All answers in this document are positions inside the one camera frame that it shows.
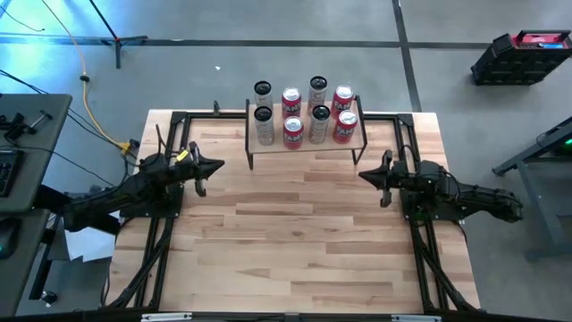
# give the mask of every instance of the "yellow cable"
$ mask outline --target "yellow cable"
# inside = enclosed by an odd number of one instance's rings
[[[54,11],[52,10],[52,8],[50,8],[49,5],[47,5],[46,1],[42,0],[42,2],[44,3],[44,5],[46,6],[47,10],[49,10],[52,15],[57,19],[58,22],[60,22],[60,25],[62,25],[62,27],[65,29],[65,32],[68,33],[68,36],[70,37],[71,41],[73,42],[73,46],[75,47],[75,49],[78,51],[78,54],[80,55],[80,60],[81,60],[81,69],[82,69],[82,75],[83,76],[88,76],[87,70],[86,70],[86,60],[85,57],[83,56],[83,53],[81,52],[80,46],[78,45],[78,42],[75,40],[75,38],[73,37],[73,35],[70,33],[70,31],[65,27],[65,25],[63,24],[63,22],[60,20],[60,18],[58,18],[57,15],[55,15]],[[89,104],[88,104],[88,84],[86,81],[82,80],[81,81],[83,83],[83,105],[86,107],[86,111],[88,111],[88,115],[89,118],[91,119],[91,122],[93,122],[93,124],[96,126],[97,130],[101,133],[101,135],[103,135],[106,139],[108,139],[109,141],[111,141],[114,145],[122,148],[122,152],[123,153],[127,153],[129,152],[129,148],[130,148],[130,143],[129,142],[118,142],[114,139],[112,139],[109,135],[107,135],[105,133],[105,131],[101,128],[101,126],[99,126],[99,123],[96,121],[96,118],[93,116],[93,114],[91,113],[91,109],[89,108]]]

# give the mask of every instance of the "soda can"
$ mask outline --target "soda can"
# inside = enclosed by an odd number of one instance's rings
[[[322,76],[315,76],[310,80],[310,91],[307,94],[308,115],[312,114],[314,107],[324,104],[327,87],[328,81]]]
[[[327,106],[315,106],[310,115],[312,120],[310,123],[310,131],[308,136],[310,143],[320,144],[325,140],[325,133],[328,131],[328,123],[330,122],[330,109]]]
[[[273,108],[272,101],[272,86],[266,80],[261,80],[254,84],[254,100],[257,103],[257,107],[266,106],[271,110]]]
[[[338,86],[333,93],[332,117],[337,120],[341,112],[349,110],[352,100],[354,100],[353,89],[347,85]]]
[[[267,106],[260,106],[254,111],[254,124],[257,127],[258,141],[262,145],[274,143],[274,119],[272,110]]]
[[[341,112],[336,122],[336,128],[333,131],[333,140],[340,144],[348,143],[354,134],[357,124],[358,117],[355,113],[351,111]]]
[[[302,106],[302,94],[299,89],[286,88],[282,93],[282,118],[287,119],[290,116],[300,117],[300,108]]]
[[[297,116],[291,116],[284,121],[284,147],[299,149],[304,139],[304,124]]]

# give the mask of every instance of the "drink can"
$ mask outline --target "drink can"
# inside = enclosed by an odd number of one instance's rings
[[[328,131],[328,123],[330,122],[330,109],[327,106],[315,106],[310,115],[312,120],[310,123],[310,131],[308,137],[310,143],[320,144],[325,140],[325,133]]]
[[[308,115],[312,114],[314,107],[324,104],[327,87],[328,81],[322,76],[315,76],[310,80],[310,91],[307,94]]]
[[[354,100],[353,89],[347,85],[338,86],[333,93],[332,117],[337,120],[341,112],[349,110],[352,100]]]
[[[266,106],[271,110],[273,108],[272,101],[272,86],[266,80],[261,80],[254,84],[254,100],[257,103],[257,107]]]
[[[358,117],[355,113],[351,111],[341,112],[336,122],[336,128],[333,131],[333,140],[340,144],[348,143],[354,134],[357,124]]]
[[[260,106],[254,111],[254,124],[257,127],[258,141],[262,145],[274,143],[274,119],[272,110],[267,106]]]
[[[300,108],[302,106],[302,94],[299,89],[286,88],[282,93],[282,118],[287,119],[290,116],[300,117]]]
[[[304,124],[297,116],[284,121],[284,146],[288,149],[299,149],[304,139]]]

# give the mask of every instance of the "toolbox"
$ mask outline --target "toolbox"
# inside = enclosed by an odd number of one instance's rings
[[[570,30],[522,30],[496,38],[471,67],[476,85],[533,85],[572,55]]]

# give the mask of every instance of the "wooden tabletop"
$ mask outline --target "wooden tabletop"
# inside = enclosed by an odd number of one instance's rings
[[[139,158],[156,152],[156,123],[166,138],[171,112],[149,111]],[[447,166],[436,115],[414,114],[414,120],[421,158]],[[304,152],[260,155],[250,171],[244,122],[192,121],[190,139],[201,153],[226,164],[205,182],[207,197],[186,184],[161,310],[421,312],[399,198],[380,208],[381,193],[357,176],[377,167],[387,148],[397,154],[391,123],[366,122],[369,144],[357,166],[349,151]],[[148,225],[134,219],[118,236],[108,302],[139,269]],[[435,232],[443,269],[478,307],[462,232],[444,222],[435,223]],[[437,304],[433,276],[428,279]]]
[[[290,150],[284,147],[284,119],[282,118],[282,104],[274,104],[273,106],[273,122],[274,122],[274,144],[265,146],[260,144],[257,137],[257,128],[255,126],[254,111],[256,105],[250,105],[248,108],[248,152],[256,153],[280,153],[280,152],[302,152],[302,151],[326,151],[326,150],[348,150],[362,149],[364,147],[363,131],[359,118],[358,104],[354,100],[351,102],[349,110],[356,114],[357,124],[354,133],[346,144],[340,144],[333,139],[333,131],[336,127],[336,120],[330,117],[328,129],[326,130],[325,141],[321,144],[312,144],[309,140],[311,117],[307,114],[307,102],[303,102],[301,107],[300,119],[304,124],[304,137],[302,146],[297,150]],[[332,106],[332,102],[325,102],[326,106]]]

